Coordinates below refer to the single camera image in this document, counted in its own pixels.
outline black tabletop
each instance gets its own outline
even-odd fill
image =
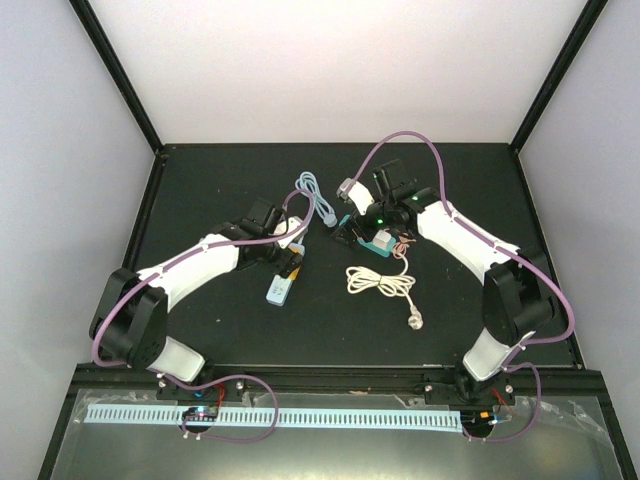
[[[281,203],[304,170],[318,178],[338,218],[350,208],[335,190],[355,174],[371,144],[175,145],[168,159],[142,241],[137,268],[162,262],[198,242],[211,227],[241,217],[257,197]],[[540,246],[526,186],[506,144],[438,145],[449,200],[469,219],[520,247]],[[424,186],[437,187],[435,162],[422,144],[391,144],[371,166],[399,158]],[[361,181],[375,191],[371,170]],[[295,199],[302,216],[306,200]],[[407,325],[408,304],[375,289],[350,295],[345,269],[363,265],[396,274],[402,262],[329,237],[314,217],[304,238],[306,256],[286,304],[265,296],[273,274],[257,265],[218,277],[171,312],[169,334],[218,364],[285,366],[451,365],[471,348],[480,331],[482,288],[473,274],[435,244],[423,240],[408,253],[417,279],[411,296],[424,327]],[[565,328],[557,316],[540,336]],[[571,365],[567,342],[532,347],[522,359],[540,365]]]

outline robotic arm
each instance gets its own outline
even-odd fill
[[[213,278],[258,262],[266,263],[274,273],[288,277],[302,263],[302,256],[289,249],[288,244],[304,231],[279,242],[211,248],[213,244],[230,240],[243,243],[286,234],[299,222],[290,218],[279,223],[283,214],[282,209],[259,199],[245,217],[216,226],[198,244],[172,259],[137,273],[124,268],[115,271],[107,281],[91,324],[90,337],[96,338],[105,318],[127,292],[155,275],[113,317],[99,339],[99,346],[131,368],[150,369],[185,382],[193,381],[206,359],[167,336],[169,312]]]
[[[430,240],[456,257],[483,285],[484,329],[459,366],[459,395],[472,400],[521,343],[554,315],[549,288],[533,273],[496,250],[502,247],[547,270],[544,254],[520,249],[467,220],[451,203],[445,207],[435,190],[419,190],[399,160],[374,170],[379,195],[346,179],[338,196],[356,206],[353,214],[333,234],[338,241],[357,244],[358,238],[374,242],[382,229],[410,232]],[[471,229],[484,237],[481,240]]]

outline white backdrop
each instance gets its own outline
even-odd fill
[[[92,0],[163,142],[508,142],[584,0]]]

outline white cable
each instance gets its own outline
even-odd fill
[[[320,193],[316,176],[311,172],[302,172],[296,180],[296,188],[309,190],[316,200],[316,212],[327,227],[335,227],[338,223],[336,212]]]
[[[411,316],[408,323],[414,330],[422,328],[422,314],[409,296],[409,290],[416,283],[411,275],[405,275],[409,269],[409,261],[404,255],[406,244],[397,243],[393,247],[393,256],[402,259],[404,269],[398,275],[380,275],[367,267],[347,268],[347,291],[351,294],[363,292],[368,288],[377,288],[386,297],[404,297],[409,302]]]

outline gray wall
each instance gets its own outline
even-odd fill
[[[589,368],[640,467],[640,2],[609,2],[522,152]]]
[[[0,477],[32,479],[153,156],[69,2],[0,24]]]

